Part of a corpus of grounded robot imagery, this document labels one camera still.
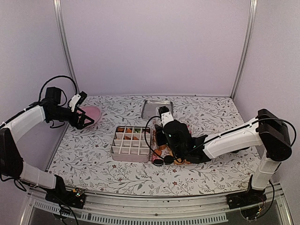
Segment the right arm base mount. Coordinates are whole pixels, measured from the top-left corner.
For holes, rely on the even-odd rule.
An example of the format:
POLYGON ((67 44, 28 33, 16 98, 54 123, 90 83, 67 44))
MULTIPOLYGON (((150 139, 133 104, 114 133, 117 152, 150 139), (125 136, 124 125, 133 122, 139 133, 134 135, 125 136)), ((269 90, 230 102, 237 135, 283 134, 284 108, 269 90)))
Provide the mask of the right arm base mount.
POLYGON ((252 204, 262 203, 267 200, 264 190, 249 189, 239 193, 228 194, 226 202, 229 209, 246 207, 252 204))

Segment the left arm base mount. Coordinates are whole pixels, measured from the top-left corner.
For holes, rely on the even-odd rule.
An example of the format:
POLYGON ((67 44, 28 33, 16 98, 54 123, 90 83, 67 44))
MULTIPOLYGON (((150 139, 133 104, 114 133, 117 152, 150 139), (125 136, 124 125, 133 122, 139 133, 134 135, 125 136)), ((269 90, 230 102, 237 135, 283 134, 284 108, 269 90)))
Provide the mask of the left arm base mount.
POLYGON ((49 202, 62 204, 72 208, 83 209, 86 195, 77 194, 73 191, 63 190, 57 191, 55 189, 44 189, 46 191, 45 199, 49 202))

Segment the pink divided cookie tin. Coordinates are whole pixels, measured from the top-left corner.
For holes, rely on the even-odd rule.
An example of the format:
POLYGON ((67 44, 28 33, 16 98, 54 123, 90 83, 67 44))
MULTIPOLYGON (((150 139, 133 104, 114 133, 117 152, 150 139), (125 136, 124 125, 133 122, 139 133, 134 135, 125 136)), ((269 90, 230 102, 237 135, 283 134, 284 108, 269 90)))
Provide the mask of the pink divided cookie tin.
POLYGON ((150 160, 151 129, 149 127, 118 126, 115 130, 111 146, 111 156, 115 161, 145 163, 150 160), (117 132, 118 128, 124 128, 124 132, 117 132), (135 133, 135 128, 140 128, 140 133, 135 133))

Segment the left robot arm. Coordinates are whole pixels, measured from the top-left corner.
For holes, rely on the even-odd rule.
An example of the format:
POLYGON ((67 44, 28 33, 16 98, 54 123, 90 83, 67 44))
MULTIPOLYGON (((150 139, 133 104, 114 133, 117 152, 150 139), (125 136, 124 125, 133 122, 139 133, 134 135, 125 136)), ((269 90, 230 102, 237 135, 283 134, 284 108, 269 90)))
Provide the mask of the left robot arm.
POLYGON ((84 91, 77 92, 65 104, 61 103, 62 89, 48 87, 44 97, 24 108, 17 115, 0 126, 0 176, 4 181, 14 180, 31 187, 46 191, 47 197, 59 203, 71 200, 83 201, 79 189, 68 190, 64 179, 59 175, 45 172, 43 169, 26 162, 19 147, 22 143, 28 147, 43 147, 41 141, 29 143, 26 137, 43 124, 62 122, 77 130, 82 130, 94 123, 94 120, 80 107, 87 97, 84 91))

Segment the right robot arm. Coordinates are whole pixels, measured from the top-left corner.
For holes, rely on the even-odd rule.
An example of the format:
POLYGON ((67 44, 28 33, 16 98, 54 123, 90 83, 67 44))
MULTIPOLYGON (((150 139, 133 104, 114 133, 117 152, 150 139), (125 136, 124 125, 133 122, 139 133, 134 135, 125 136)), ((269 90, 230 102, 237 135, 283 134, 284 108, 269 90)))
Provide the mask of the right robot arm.
POLYGON ((164 158, 172 162, 199 164, 211 161, 226 153, 263 146, 265 153, 258 169, 251 175, 247 190, 230 194, 230 203, 253 204, 265 201, 265 188, 279 165, 292 155, 295 143, 290 139, 290 122, 280 119, 267 109, 258 111, 248 122, 216 135, 192 137, 186 124, 173 118, 172 112, 162 106, 158 109, 161 125, 155 128, 157 143, 167 145, 172 154, 164 158))

